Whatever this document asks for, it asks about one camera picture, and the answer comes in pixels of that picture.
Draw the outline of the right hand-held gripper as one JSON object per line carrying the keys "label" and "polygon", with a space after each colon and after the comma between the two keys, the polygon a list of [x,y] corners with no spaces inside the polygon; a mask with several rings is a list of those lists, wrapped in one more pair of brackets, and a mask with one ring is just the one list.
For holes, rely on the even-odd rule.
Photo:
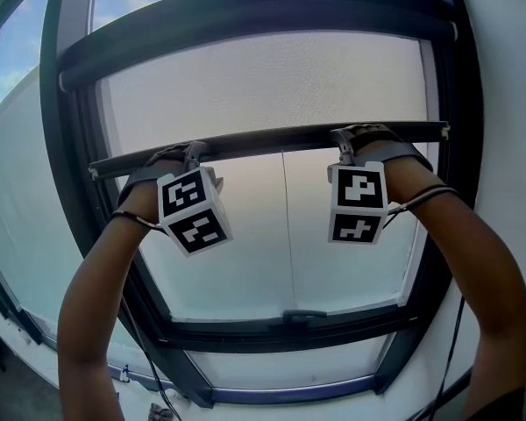
{"label": "right hand-held gripper", "polygon": [[328,166],[331,217],[328,241],[374,245],[389,213],[385,163],[413,158],[430,162],[412,144],[382,124],[350,125],[331,131],[339,162]]}

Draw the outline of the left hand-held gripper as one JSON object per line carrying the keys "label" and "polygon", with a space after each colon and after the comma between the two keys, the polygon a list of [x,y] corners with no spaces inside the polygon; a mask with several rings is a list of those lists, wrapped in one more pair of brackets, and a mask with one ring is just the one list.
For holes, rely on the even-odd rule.
{"label": "left hand-held gripper", "polygon": [[128,218],[144,227],[166,234],[189,257],[232,240],[230,223],[220,192],[224,180],[200,159],[209,145],[192,141],[168,146],[129,175],[117,202],[123,203],[139,184],[157,185],[156,224],[140,215],[117,209],[118,218]]}

